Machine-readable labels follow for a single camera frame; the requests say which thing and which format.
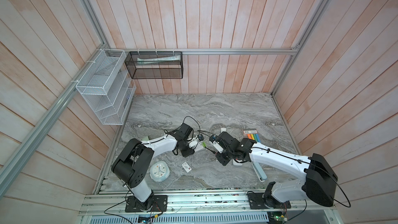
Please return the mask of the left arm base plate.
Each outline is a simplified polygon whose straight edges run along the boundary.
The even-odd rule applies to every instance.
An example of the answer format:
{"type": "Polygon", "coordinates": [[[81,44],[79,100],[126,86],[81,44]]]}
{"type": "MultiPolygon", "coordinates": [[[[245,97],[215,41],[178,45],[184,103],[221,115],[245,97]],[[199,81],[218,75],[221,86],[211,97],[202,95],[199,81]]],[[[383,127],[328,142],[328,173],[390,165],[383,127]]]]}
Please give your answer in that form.
{"type": "Polygon", "coordinates": [[[167,195],[151,195],[145,202],[139,201],[135,196],[129,196],[126,201],[125,212],[165,212],[167,203],[167,195]]]}

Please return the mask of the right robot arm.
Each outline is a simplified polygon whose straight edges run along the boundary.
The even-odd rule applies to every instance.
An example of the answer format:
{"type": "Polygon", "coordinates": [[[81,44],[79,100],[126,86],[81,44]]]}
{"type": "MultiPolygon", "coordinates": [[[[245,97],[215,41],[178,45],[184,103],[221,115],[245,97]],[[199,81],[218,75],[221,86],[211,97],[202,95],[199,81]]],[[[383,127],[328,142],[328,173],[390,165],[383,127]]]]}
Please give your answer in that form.
{"type": "Polygon", "coordinates": [[[227,132],[209,138],[217,150],[217,160],[226,166],[231,160],[237,163],[265,164],[295,176],[284,183],[271,182],[263,194],[266,208],[289,206],[290,201],[311,200],[324,207],[332,207],[338,177],[322,155],[299,156],[269,148],[255,140],[238,141],[227,132]]]}

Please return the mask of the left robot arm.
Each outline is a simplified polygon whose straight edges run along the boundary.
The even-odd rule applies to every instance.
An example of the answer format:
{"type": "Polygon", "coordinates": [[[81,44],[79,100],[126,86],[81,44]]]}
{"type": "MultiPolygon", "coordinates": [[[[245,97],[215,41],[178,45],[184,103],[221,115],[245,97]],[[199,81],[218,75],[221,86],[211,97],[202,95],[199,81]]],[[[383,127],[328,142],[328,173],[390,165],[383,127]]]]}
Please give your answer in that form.
{"type": "Polygon", "coordinates": [[[128,186],[139,203],[146,203],[153,197],[145,181],[152,159],[169,151],[180,151],[184,157],[194,154],[200,140],[193,133],[194,130],[183,123],[153,140],[131,139],[113,162],[111,171],[128,186]]]}

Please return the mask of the red handled screwdriver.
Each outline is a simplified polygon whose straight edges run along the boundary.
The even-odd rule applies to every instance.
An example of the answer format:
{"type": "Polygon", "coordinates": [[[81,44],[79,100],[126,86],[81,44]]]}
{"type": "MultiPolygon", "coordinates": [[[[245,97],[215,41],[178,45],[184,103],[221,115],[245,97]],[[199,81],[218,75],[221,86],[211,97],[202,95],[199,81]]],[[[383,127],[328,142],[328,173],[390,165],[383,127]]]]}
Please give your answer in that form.
{"type": "Polygon", "coordinates": [[[209,150],[211,153],[213,153],[213,154],[217,154],[217,152],[216,151],[214,151],[214,150],[211,150],[210,148],[208,148],[208,147],[205,147],[205,149],[207,149],[207,150],[209,150]]]}

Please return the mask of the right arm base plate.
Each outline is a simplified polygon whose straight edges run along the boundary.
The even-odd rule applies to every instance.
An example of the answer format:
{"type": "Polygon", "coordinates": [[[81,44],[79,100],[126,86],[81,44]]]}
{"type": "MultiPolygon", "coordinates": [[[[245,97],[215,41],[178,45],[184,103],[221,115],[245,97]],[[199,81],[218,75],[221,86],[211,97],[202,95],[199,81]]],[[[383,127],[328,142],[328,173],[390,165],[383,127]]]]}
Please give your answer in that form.
{"type": "Polygon", "coordinates": [[[250,209],[291,208],[290,201],[279,202],[272,196],[272,189],[275,184],[276,184],[275,182],[269,183],[264,193],[256,193],[253,191],[248,191],[247,197],[250,209]]]}

